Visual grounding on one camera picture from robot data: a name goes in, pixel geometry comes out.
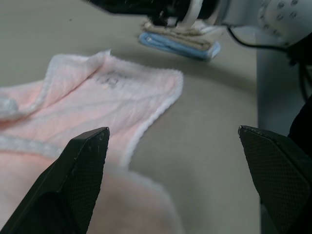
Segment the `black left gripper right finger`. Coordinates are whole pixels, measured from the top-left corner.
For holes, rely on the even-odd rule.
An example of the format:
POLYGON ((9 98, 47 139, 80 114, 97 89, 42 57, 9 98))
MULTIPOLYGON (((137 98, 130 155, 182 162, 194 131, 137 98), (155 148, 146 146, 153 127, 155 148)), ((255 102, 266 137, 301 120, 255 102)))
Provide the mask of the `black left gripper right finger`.
POLYGON ((240 126, 253 184, 279 234, 312 234, 312 158, 290 138, 240 126))

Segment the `beige folded towel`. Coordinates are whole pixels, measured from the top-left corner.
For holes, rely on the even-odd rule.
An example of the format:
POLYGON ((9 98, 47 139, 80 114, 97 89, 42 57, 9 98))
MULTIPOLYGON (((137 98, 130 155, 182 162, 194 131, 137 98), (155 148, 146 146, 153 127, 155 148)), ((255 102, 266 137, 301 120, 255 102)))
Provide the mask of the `beige folded towel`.
POLYGON ((141 24, 141 30, 162 35, 200 51, 210 49, 224 33, 222 28, 207 26, 200 21, 191 28, 155 26, 150 21, 146 21, 141 24))

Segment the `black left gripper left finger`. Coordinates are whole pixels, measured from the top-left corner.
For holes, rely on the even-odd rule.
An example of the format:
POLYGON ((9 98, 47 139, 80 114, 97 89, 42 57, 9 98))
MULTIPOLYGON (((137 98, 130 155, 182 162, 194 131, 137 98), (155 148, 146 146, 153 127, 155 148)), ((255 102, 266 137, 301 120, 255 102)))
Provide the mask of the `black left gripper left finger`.
POLYGON ((0 234, 86 234, 100 192, 109 136, 109 128, 103 127, 71 139, 0 234))

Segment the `blue folded towel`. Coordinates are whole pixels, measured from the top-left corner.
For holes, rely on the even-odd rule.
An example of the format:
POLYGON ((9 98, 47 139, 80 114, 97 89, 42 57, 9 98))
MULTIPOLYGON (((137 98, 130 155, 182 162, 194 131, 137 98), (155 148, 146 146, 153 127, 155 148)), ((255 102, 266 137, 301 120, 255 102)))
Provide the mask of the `blue folded towel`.
POLYGON ((142 33, 138 40, 145 46, 197 60, 211 60, 221 49, 220 44, 215 42, 208 50, 201 51, 155 33, 142 33))

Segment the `pink towel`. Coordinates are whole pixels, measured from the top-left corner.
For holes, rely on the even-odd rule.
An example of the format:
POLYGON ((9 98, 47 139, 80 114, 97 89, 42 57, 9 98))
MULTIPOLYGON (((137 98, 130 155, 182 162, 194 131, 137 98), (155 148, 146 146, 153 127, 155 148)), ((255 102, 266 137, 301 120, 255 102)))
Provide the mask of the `pink towel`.
POLYGON ((184 234, 167 193, 128 170, 148 127, 180 96, 181 72, 113 57, 57 55, 44 80, 0 88, 0 227, 68 141, 110 129, 88 234, 184 234))

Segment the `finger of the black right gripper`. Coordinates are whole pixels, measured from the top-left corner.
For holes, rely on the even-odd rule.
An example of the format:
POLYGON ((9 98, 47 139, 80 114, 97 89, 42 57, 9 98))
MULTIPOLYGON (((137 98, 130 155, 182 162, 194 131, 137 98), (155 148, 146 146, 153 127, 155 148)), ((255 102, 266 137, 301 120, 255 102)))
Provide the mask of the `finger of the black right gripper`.
POLYGON ((84 0, 102 11, 115 15, 148 15, 151 14, 149 0, 84 0))

